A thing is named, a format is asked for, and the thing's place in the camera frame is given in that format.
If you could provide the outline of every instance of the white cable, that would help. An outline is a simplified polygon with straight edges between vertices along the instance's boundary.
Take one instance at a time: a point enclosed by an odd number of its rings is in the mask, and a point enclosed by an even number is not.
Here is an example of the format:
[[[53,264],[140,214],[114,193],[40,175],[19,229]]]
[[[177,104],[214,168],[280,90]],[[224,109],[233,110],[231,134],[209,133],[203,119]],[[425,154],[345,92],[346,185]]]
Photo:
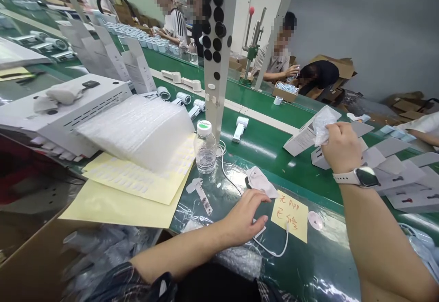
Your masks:
[[[227,176],[227,174],[224,171],[224,154],[226,153],[227,149],[225,147],[225,143],[223,141],[219,141],[218,143],[218,147],[222,150],[222,153],[219,156],[216,156],[217,158],[221,157],[221,169],[223,170],[223,174],[225,176],[225,178],[232,183],[232,185],[236,188],[236,190],[238,190],[239,194],[242,196],[241,190],[239,190],[239,188],[230,180],[230,178]],[[274,257],[282,257],[283,254],[285,253],[285,251],[287,250],[287,245],[288,245],[288,234],[289,234],[289,226],[288,226],[288,222],[287,223],[287,238],[285,240],[285,246],[284,246],[284,250],[282,251],[281,254],[277,255],[276,253],[268,250],[267,248],[265,248],[264,245],[262,245],[259,241],[256,240],[256,238],[253,238],[253,240],[259,245],[261,246],[267,253],[269,253],[270,255],[274,256]]]

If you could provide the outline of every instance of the dark hair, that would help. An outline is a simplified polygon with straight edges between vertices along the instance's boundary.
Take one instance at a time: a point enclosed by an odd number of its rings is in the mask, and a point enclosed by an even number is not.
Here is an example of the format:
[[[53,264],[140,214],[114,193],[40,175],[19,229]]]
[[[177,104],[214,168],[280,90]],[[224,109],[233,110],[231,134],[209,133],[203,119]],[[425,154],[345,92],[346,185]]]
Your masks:
[[[282,28],[284,30],[295,30],[296,29],[296,16],[290,12],[287,11],[284,18],[284,23],[282,25]]]
[[[319,76],[319,68],[317,65],[313,65],[312,63],[305,65],[303,69],[300,70],[300,74],[298,78],[306,78],[306,79],[316,79]]]

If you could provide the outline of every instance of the table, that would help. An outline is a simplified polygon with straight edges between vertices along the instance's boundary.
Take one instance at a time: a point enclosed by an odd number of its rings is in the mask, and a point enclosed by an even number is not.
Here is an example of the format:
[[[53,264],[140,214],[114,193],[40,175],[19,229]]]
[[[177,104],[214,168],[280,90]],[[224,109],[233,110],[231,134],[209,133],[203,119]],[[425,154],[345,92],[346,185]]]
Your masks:
[[[12,3],[2,1],[8,9],[15,13],[20,13],[28,18],[32,17],[39,23],[52,28],[56,27],[53,19],[62,19],[56,17],[57,13],[51,11],[42,11],[36,14],[14,8]],[[27,34],[30,30],[39,30],[34,25],[29,25],[22,20],[14,21],[18,30],[1,30],[0,36],[18,36]],[[116,45],[120,50],[122,49],[122,45],[117,40]],[[145,49],[144,54],[150,68],[158,71],[179,71],[184,77],[201,80],[204,87],[203,69],[186,62],[184,58],[159,54],[149,49]],[[20,88],[17,88],[14,82],[2,84],[0,97],[14,100],[46,89],[50,84],[76,78],[81,73],[68,67],[79,64],[79,61],[74,60],[62,64],[36,65],[35,67],[45,70],[47,74],[26,84],[26,86],[19,86]],[[177,92],[182,91],[179,86],[169,82],[156,77],[154,80],[157,86],[166,86],[172,98]],[[195,93],[189,94],[193,99],[200,98]],[[273,105],[272,96],[242,86],[233,77],[228,80],[226,98],[296,128],[300,128],[323,106],[317,101],[299,95],[296,103],[284,103],[278,107]],[[293,158],[283,149],[290,134],[257,120],[250,121],[240,144],[232,143],[231,138],[236,128],[238,116],[237,112],[225,108],[221,131],[221,139],[227,147],[225,162],[230,163],[226,164],[225,168],[233,181],[236,184],[240,182],[243,187],[244,168],[258,166],[277,188],[308,205],[310,210],[316,211],[325,220],[325,227],[322,231],[309,229],[307,245],[290,236],[287,253],[282,258],[269,257],[265,260],[264,275],[272,278],[281,289],[286,289],[303,299],[314,298],[319,301],[327,301],[331,299],[346,300],[349,297],[360,300],[358,276],[347,242],[343,201],[338,186],[332,179],[331,171],[324,171],[311,165],[311,150]],[[204,114],[202,113],[198,119],[203,118]],[[369,146],[378,143],[380,139],[374,134],[364,136],[364,140]],[[414,156],[414,152],[403,151],[398,156],[401,159],[407,159]],[[63,164],[80,173],[80,169],[87,162],[87,160],[83,160],[77,164],[71,162],[63,162]],[[197,177],[203,177],[203,175],[200,175],[195,167],[191,170],[188,181],[191,182],[193,178]],[[218,183],[221,183],[220,188],[216,187]],[[205,177],[203,187],[214,209],[210,216],[211,221],[217,221],[224,217],[239,198],[237,191],[225,179],[219,166],[217,166],[213,176]],[[395,211],[387,199],[385,202],[398,221],[427,232],[439,245],[438,214],[405,214]],[[271,215],[272,207],[273,205],[261,206],[257,216]],[[170,229],[180,233],[189,217],[197,219],[201,223],[207,221],[207,215],[195,193],[183,193]],[[263,233],[261,239],[267,248],[279,252],[284,244],[284,231],[270,221],[267,223],[267,227],[268,229]],[[267,257],[266,252],[262,251],[262,255]]]

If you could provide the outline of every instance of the watch face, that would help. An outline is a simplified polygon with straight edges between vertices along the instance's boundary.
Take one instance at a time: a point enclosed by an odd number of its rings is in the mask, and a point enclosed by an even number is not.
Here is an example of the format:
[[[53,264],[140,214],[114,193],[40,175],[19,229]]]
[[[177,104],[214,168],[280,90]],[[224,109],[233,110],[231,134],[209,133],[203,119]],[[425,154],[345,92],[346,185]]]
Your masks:
[[[357,168],[355,170],[355,174],[357,175],[360,184],[364,187],[371,188],[379,184],[375,172],[372,168],[369,167]]]

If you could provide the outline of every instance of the plastic water bottle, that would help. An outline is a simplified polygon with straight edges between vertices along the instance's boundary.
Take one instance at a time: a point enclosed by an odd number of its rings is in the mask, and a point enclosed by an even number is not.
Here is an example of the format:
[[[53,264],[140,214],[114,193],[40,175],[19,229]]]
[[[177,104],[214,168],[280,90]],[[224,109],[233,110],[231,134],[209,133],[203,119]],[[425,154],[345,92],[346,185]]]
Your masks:
[[[201,174],[210,174],[214,171],[217,148],[215,136],[212,134],[212,124],[207,120],[198,121],[193,150],[195,162]]]
[[[191,38],[191,43],[189,45],[189,54],[191,56],[191,64],[198,65],[197,45],[193,38]]]

